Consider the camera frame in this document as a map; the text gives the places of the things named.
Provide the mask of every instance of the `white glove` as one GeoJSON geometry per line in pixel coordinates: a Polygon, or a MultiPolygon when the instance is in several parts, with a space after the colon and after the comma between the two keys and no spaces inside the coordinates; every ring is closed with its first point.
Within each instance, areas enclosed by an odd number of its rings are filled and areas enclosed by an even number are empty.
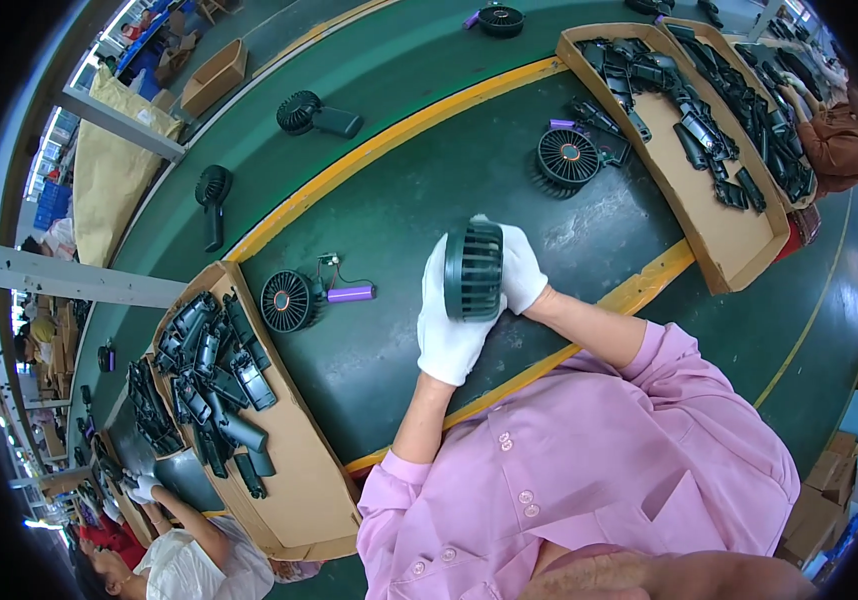
{"type": "Polygon", "coordinates": [[[543,293],[549,277],[540,270],[536,253],[522,229],[501,223],[499,227],[502,228],[502,291],[509,310],[519,315],[543,293]]]}
{"type": "Polygon", "coordinates": [[[117,523],[123,522],[123,513],[115,504],[112,503],[112,500],[110,500],[109,498],[105,498],[104,500],[102,500],[102,511],[112,521],[117,523]]]}
{"type": "Polygon", "coordinates": [[[422,274],[422,311],[416,332],[419,341],[418,365],[423,372],[449,385],[461,386],[483,351],[486,335],[506,309],[502,294],[499,314],[488,322],[457,322],[446,314],[443,292],[443,270],[446,263],[446,240],[442,235],[435,244],[426,270],[422,274]]]}
{"type": "Polygon", "coordinates": [[[796,77],[795,73],[790,73],[789,71],[779,71],[779,75],[786,81],[787,84],[792,86],[796,92],[798,92],[799,96],[805,96],[808,88],[806,84],[803,83],[803,80],[796,77]]]}

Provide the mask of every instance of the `fluorescent light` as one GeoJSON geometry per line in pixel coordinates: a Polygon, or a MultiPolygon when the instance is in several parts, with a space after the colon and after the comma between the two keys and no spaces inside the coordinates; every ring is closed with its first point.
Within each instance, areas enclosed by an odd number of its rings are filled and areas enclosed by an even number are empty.
{"type": "Polygon", "coordinates": [[[126,13],[129,12],[129,9],[131,9],[134,4],[135,0],[128,0],[128,2],[125,3],[123,9],[119,11],[119,14],[117,14],[115,18],[109,21],[109,24],[105,26],[105,30],[102,32],[102,35],[99,36],[100,41],[105,40],[110,36],[110,32],[119,24],[119,21],[123,20],[123,17],[126,16],[126,13]]]}

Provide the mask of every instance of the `shirt sleeve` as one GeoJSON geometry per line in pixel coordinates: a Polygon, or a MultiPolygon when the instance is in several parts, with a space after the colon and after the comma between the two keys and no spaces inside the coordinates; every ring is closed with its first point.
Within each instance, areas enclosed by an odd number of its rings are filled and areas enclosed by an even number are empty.
{"type": "Polygon", "coordinates": [[[817,174],[858,177],[858,133],[843,131],[823,139],[809,122],[799,123],[795,131],[817,174]]]}
{"type": "Polygon", "coordinates": [[[404,461],[392,450],[365,480],[356,549],[368,581],[366,599],[387,597],[393,553],[402,520],[423,489],[432,464],[404,461]]]}
{"type": "Polygon", "coordinates": [[[783,441],[678,325],[649,322],[639,354],[622,375],[649,396],[653,411],[684,411],[693,426],[771,477],[790,504],[796,501],[799,474],[783,441]]]}

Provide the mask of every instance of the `metal pillar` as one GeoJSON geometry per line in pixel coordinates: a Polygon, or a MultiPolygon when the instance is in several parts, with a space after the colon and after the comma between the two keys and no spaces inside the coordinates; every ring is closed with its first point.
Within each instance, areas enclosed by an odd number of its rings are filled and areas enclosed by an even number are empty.
{"type": "Polygon", "coordinates": [[[776,13],[781,6],[783,6],[783,0],[769,0],[769,5],[764,7],[762,13],[759,15],[759,21],[746,35],[746,42],[756,43],[759,41],[759,37],[762,36],[762,33],[766,31],[766,27],[769,26],[769,21],[776,17],[776,13]]]}
{"type": "Polygon", "coordinates": [[[23,402],[23,406],[27,411],[40,408],[63,408],[63,406],[69,406],[70,404],[72,404],[72,400],[28,400],[23,402]]]}
{"type": "Polygon", "coordinates": [[[66,85],[55,103],[119,138],[123,138],[170,162],[183,159],[186,149],[161,133],[157,133],[132,117],[100,102],[85,91],[66,85]]]}
{"type": "Polygon", "coordinates": [[[30,294],[169,308],[186,284],[122,270],[100,269],[0,246],[0,287],[30,294]]]}

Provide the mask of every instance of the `fan head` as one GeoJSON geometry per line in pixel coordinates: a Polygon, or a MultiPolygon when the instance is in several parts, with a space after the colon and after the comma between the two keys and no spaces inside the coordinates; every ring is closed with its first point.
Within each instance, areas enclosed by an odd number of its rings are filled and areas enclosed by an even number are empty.
{"type": "Polygon", "coordinates": [[[549,129],[535,149],[537,182],[556,198],[571,198],[599,172],[599,150],[572,129],[549,129]]]}
{"type": "Polygon", "coordinates": [[[323,107],[319,96],[307,89],[297,91],[279,105],[275,121],[290,136],[301,136],[312,129],[312,115],[323,107]]]}
{"type": "Polygon", "coordinates": [[[195,201],[204,207],[218,207],[230,193],[232,174],[226,167],[210,164],[202,169],[195,184],[195,201]]]}
{"type": "Polygon", "coordinates": [[[272,331],[290,333],[305,328],[314,307],[309,279],[295,270],[280,270],[262,288],[262,318],[272,331]]]}
{"type": "Polygon", "coordinates": [[[453,321],[485,322],[502,301],[502,227],[469,221],[449,231],[442,272],[445,314],[453,321]]]}
{"type": "Polygon", "coordinates": [[[525,14],[508,6],[486,6],[479,10],[479,26],[494,38],[515,38],[525,20],[525,14]]]}

